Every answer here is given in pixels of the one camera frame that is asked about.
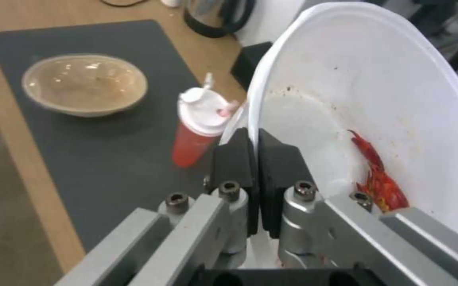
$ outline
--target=plastic cup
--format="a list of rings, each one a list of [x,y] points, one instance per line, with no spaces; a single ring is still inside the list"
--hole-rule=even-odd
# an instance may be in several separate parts
[[[210,89],[194,87],[180,95],[180,121],[172,154],[177,166],[186,168],[194,165],[213,141],[222,135],[230,116],[221,116],[218,110],[228,105],[220,94]]]
[[[196,134],[180,121],[173,148],[174,163],[183,168],[194,165],[217,137]]]

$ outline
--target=food residue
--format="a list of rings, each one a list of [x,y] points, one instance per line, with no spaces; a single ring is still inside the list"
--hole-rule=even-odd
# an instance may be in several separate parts
[[[369,162],[370,171],[364,185],[356,183],[359,191],[370,195],[374,203],[385,213],[399,208],[409,207],[409,202],[402,190],[385,172],[383,161],[374,147],[353,130],[348,130],[354,137],[351,141]]]

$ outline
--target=electric kettle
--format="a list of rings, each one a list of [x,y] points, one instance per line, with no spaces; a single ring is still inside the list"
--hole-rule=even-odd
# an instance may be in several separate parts
[[[220,38],[241,29],[255,4],[256,0],[187,0],[183,16],[197,33]]]

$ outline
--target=screw head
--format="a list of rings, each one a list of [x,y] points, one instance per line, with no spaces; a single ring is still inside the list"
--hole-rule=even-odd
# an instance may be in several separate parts
[[[368,194],[365,194],[364,192],[360,191],[354,191],[351,194],[349,194],[349,197],[353,201],[356,201],[362,208],[367,210],[367,212],[372,211],[372,205],[374,204],[374,202],[372,202],[372,198]]]
[[[172,193],[165,198],[168,212],[182,214],[188,210],[188,196],[184,193]]]
[[[297,181],[294,184],[294,197],[301,201],[313,201],[316,198],[318,187],[309,181]]]
[[[240,198],[240,184],[225,181],[218,186],[218,196],[226,201],[237,201]]]
[[[210,187],[210,176],[207,174],[204,176],[204,179],[202,179],[202,187],[204,188],[204,191],[206,193],[209,193],[209,187]]]

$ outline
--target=desk mat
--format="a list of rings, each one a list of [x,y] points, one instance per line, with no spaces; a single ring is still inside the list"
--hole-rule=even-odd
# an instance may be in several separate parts
[[[77,118],[43,109],[24,94],[21,78],[33,63],[85,53],[136,65],[149,83],[144,100],[111,116]],[[157,22],[3,31],[0,66],[87,251],[135,208],[156,210],[175,191],[202,193],[211,152],[188,169],[171,160],[178,94],[198,82]]]

